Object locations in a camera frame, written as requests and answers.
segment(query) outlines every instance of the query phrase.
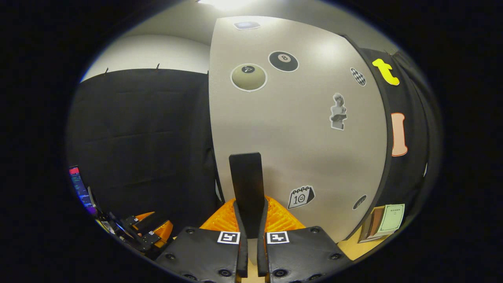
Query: white wall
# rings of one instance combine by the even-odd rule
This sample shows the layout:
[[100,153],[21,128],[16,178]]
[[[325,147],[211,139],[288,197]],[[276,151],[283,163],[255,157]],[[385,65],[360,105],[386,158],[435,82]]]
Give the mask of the white wall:
[[178,69],[204,73],[209,70],[210,46],[175,36],[137,35],[119,38],[105,49],[82,81],[124,69]]

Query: yellow letter t sticker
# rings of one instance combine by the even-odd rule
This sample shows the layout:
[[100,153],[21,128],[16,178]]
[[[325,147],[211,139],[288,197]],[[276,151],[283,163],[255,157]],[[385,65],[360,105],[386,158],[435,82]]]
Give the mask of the yellow letter t sticker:
[[387,81],[390,85],[398,86],[400,81],[389,71],[393,69],[389,64],[386,64],[382,59],[377,59],[372,62],[372,64],[379,68],[379,71],[381,71],[381,75],[385,81]]

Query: ceiling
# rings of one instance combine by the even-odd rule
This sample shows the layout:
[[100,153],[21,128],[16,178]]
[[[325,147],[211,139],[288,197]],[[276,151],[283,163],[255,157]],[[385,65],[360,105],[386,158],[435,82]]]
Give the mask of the ceiling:
[[184,0],[145,20],[122,37],[157,34],[170,35],[211,45],[213,28],[218,18],[232,16],[266,16],[313,25],[334,33],[347,34],[363,48],[393,54],[396,44],[372,25],[332,4],[321,0],[255,0],[244,8],[220,11],[211,5]]

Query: ceiling light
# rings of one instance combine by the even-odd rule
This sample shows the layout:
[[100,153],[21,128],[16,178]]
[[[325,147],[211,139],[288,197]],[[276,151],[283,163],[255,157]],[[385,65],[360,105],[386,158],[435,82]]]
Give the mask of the ceiling light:
[[222,11],[242,8],[256,0],[198,0],[197,3],[212,5]]

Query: checkered sticker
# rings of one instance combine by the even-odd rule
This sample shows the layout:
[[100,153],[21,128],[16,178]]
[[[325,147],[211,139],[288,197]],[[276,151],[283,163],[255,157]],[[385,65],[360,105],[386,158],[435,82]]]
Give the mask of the checkered sticker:
[[367,84],[367,80],[365,79],[365,76],[362,73],[360,73],[359,71],[357,71],[355,68],[350,68],[350,70],[351,70],[351,74],[355,78],[356,82],[360,86],[364,87]]
[[286,233],[286,231],[268,232],[267,233],[267,243],[268,244],[286,244],[286,243],[290,243],[290,240],[288,240],[288,234]]
[[239,236],[240,232],[220,232],[220,236],[218,237],[218,243],[222,244],[233,244],[239,245]]

